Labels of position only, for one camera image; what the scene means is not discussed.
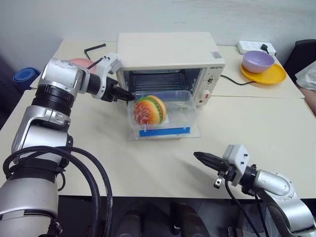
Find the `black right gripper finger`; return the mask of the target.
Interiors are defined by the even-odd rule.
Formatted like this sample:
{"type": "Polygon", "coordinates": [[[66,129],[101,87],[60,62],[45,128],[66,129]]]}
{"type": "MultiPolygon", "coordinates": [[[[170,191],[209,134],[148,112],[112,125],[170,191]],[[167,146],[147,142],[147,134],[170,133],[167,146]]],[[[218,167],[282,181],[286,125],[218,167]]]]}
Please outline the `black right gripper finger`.
{"type": "Polygon", "coordinates": [[[197,157],[197,159],[203,163],[205,166],[213,169],[220,170],[220,159],[218,158],[208,158],[208,157],[197,157]]]}
{"type": "Polygon", "coordinates": [[[213,154],[204,153],[204,152],[194,152],[193,154],[194,154],[194,156],[195,156],[196,158],[197,158],[197,157],[218,158],[218,159],[220,159],[220,165],[225,165],[224,161],[223,161],[221,158],[219,158],[219,157],[217,157],[217,156],[215,156],[215,155],[213,155],[213,154]]]}

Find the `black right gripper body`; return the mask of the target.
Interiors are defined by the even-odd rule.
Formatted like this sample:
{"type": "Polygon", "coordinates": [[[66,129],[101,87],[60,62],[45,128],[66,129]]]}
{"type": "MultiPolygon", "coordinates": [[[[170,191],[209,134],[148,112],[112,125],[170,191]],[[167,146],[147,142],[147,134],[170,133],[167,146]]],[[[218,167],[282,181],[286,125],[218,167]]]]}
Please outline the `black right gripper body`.
{"type": "Polygon", "coordinates": [[[234,164],[230,164],[225,160],[220,162],[218,178],[233,181],[237,174],[237,168],[234,164]]]}

